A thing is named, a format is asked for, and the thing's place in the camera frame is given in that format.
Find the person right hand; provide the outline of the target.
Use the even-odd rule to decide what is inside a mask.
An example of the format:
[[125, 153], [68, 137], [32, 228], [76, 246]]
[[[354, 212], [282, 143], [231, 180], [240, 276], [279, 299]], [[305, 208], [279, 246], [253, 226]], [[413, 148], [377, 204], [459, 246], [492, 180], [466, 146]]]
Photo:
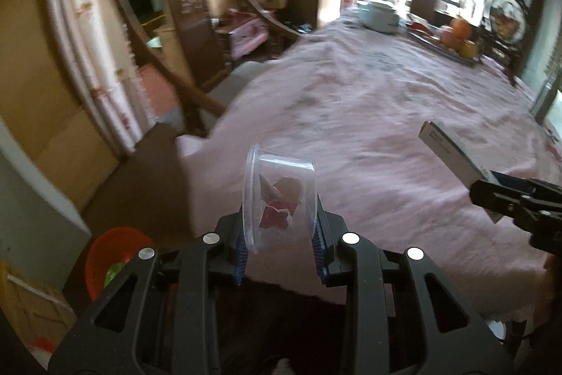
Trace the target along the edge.
[[534, 326], [561, 318], [561, 257], [549, 255], [545, 273], [537, 287], [534, 303]]

